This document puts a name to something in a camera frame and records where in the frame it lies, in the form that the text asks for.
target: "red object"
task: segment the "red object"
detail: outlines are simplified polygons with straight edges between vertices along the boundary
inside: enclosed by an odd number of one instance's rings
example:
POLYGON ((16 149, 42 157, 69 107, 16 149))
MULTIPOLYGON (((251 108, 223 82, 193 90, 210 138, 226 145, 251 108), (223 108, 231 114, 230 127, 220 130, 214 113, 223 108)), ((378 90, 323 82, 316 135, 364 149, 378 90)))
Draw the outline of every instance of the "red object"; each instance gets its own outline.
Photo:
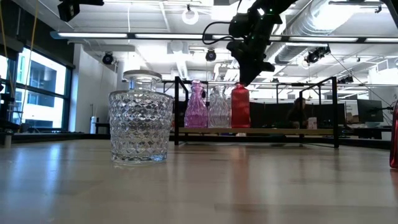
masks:
POLYGON ((249 90, 244 85, 236 84, 232 90, 232 128, 250 128, 250 102, 249 90))
POLYGON ((392 115, 392 134, 391 134, 391 151, 390 151, 390 167, 398 169, 398 103, 394 108, 392 115))

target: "glass jar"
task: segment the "glass jar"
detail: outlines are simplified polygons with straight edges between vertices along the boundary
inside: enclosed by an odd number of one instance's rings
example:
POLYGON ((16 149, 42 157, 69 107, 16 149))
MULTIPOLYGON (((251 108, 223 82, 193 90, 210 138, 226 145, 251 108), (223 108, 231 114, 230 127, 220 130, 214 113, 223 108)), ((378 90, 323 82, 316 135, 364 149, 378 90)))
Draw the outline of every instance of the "glass jar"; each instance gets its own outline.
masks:
POLYGON ((224 86, 216 86, 210 95, 210 106, 208 113, 209 128, 230 128, 231 110, 226 102, 224 86))
POLYGON ((161 74, 130 70, 130 89, 109 94, 112 160, 125 164, 166 160, 174 98, 156 92, 161 74))
POLYGON ((191 90, 191 98, 185 112, 184 126, 186 128, 205 128, 207 127, 207 107, 201 97, 203 86, 199 80, 192 81, 191 90))
POLYGON ((231 93, 232 128, 250 128, 249 90, 237 83, 231 93))

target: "purple glass vase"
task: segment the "purple glass vase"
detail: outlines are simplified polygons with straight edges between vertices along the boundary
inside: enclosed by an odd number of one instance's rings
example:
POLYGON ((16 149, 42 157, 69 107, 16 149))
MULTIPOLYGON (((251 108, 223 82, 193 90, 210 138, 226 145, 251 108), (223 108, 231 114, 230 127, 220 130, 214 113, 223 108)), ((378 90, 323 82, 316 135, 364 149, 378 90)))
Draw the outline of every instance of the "purple glass vase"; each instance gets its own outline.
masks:
POLYGON ((192 94, 185 112, 184 126, 186 128, 205 128, 207 126, 207 108, 201 94, 203 87, 199 80, 192 81, 192 94))

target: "clear glass vase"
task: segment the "clear glass vase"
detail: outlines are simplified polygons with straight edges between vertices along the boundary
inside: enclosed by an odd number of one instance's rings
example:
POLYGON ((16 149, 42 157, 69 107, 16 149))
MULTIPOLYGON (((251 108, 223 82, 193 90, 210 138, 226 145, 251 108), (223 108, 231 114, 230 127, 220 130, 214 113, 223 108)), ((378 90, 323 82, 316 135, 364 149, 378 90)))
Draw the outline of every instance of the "clear glass vase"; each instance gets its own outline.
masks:
POLYGON ((208 127, 231 127, 231 110, 226 102, 224 86, 216 86, 214 92, 210 95, 208 127))
POLYGON ((193 80, 191 89, 192 94, 185 112, 184 126, 186 128, 205 128, 207 127, 207 107, 201 97, 203 86, 199 80, 193 80))
POLYGON ((173 98, 156 92, 162 80, 147 70, 124 72, 130 90, 109 95, 112 160, 125 164, 166 160, 173 98))

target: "wooden shelf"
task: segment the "wooden shelf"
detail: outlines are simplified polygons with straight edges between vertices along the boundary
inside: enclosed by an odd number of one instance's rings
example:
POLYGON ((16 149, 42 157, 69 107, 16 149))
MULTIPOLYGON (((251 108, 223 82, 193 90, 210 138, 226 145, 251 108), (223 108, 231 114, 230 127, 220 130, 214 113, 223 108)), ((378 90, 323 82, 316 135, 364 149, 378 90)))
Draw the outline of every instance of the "wooden shelf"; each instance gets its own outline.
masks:
POLYGON ((180 128, 180 133, 251 133, 251 134, 306 134, 331 135, 332 129, 274 129, 274 128, 180 128))

